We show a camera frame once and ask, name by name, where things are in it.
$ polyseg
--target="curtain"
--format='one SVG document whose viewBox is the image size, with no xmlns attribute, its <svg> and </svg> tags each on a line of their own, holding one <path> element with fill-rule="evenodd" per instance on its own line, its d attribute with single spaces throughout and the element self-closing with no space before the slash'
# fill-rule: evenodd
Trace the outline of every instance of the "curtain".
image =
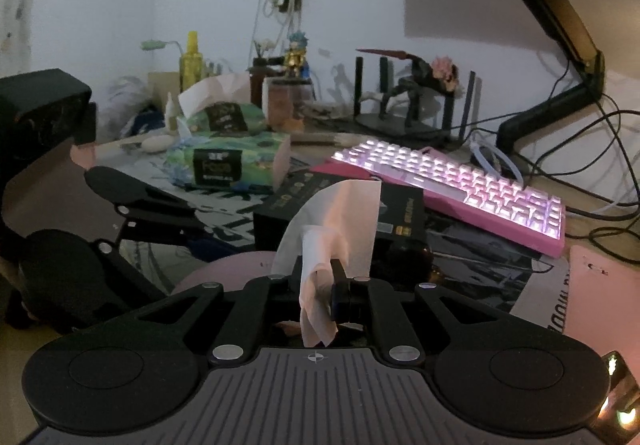
<svg viewBox="0 0 640 445">
<path fill-rule="evenodd" d="M 33 0 L 0 0 L 0 78 L 30 70 L 32 6 Z"/>
</svg>

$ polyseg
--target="green tissue box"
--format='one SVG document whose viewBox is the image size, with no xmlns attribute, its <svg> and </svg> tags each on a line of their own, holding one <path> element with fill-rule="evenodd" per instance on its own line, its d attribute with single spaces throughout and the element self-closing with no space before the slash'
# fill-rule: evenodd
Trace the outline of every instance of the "green tissue box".
<svg viewBox="0 0 640 445">
<path fill-rule="evenodd" d="M 182 188 L 272 194 L 289 172 L 290 139 L 282 133 L 194 136 L 166 153 L 164 170 Z"/>
</svg>

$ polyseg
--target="pink keyboard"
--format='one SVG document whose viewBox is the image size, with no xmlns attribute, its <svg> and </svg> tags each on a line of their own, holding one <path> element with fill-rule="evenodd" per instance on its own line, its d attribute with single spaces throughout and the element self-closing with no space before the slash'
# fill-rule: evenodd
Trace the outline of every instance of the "pink keyboard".
<svg viewBox="0 0 640 445">
<path fill-rule="evenodd" d="M 556 196 L 523 189 L 436 151 L 412 151 L 377 140 L 336 152 L 333 160 L 385 181 L 420 187 L 428 208 L 552 257 L 564 248 L 564 206 Z M 353 171 L 343 168 L 334 174 L 362 177 L 362 171 Z"/>
</svg>

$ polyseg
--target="pink chair seat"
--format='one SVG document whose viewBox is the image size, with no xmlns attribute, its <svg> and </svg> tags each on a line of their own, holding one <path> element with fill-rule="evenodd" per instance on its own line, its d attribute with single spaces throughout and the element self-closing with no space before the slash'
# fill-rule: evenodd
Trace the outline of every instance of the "pink chair seat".
<svg viewBox="0 0 640 445">
<path fill-rule="evenodd" d="M 247 251 L 209 263 L 179 282 L 172 295 L 204 282 L 219 282 L 225 291 L 242 290 L 251 279 L 269 275 L 274 251 Z"/>
</svg>

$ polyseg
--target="gold figure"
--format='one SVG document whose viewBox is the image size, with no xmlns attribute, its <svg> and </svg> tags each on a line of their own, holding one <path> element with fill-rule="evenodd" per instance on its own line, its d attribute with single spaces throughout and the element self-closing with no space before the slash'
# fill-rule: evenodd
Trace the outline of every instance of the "gold figure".
<svg viewBox="0 0 640 445">
<path fill-rule="evenodd" d="M 287 77 L 299 79 L 306 62 L 306 36 L 303 32 L 296 32 L 289 37 L 289 49 L 284 56 L 284 66 Z"/>
</svg>

